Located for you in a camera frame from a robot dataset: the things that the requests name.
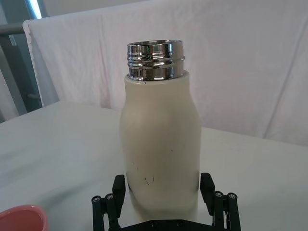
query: black bolt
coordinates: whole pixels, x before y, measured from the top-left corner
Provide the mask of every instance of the black bolt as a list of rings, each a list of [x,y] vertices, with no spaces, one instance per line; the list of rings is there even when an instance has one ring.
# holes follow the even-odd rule
[[[155,228],[155,227],[157,227],[157,226],[158,226],[158,223],[157,223],[156,221],[153,221],[153,222],[152,222],[152,227]]]
[[[178,222],[177,222],[177,226],[178,227],[181,227],[183,225],[183,221],[182,220],[179,220]]]

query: metal bottle neck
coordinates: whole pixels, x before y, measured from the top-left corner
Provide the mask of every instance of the metal bottle neck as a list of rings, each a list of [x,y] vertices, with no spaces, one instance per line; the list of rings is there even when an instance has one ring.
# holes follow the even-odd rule
[[[128,44],[128,78],[160,81],[184,74],[181,40],[157,40]]]

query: white fabric backdrop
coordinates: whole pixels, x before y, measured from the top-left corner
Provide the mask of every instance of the white fabric backdrop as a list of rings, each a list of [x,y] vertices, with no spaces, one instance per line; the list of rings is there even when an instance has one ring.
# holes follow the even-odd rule
[[[308,145],[304,100],[286,105],[305,83],[294,79],[306,80],[298,50],[307,14],[306,0],[153,0],[26,21],[24,30],[44,105],[121,108],[126,45],[181,39],[203,126]],[[282,127],[295,118],[300,133]]]

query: cream insulated bottle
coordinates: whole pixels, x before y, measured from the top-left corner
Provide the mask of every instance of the cream insulated bottle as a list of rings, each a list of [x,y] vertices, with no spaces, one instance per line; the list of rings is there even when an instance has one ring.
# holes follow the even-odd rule
[[[183,61],[180,40],[128,45],[120,137],[141,220],[193,219],[197,205],[201,121]]]

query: scuff mark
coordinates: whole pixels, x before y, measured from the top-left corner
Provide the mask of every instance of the scuff mark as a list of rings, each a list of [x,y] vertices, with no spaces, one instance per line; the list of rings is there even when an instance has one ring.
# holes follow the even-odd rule
[[[150,185],[149,182],[146,180],[146,177],[145,177],[144,179],[145,179],[145,182],[146,182],[148,185]]]

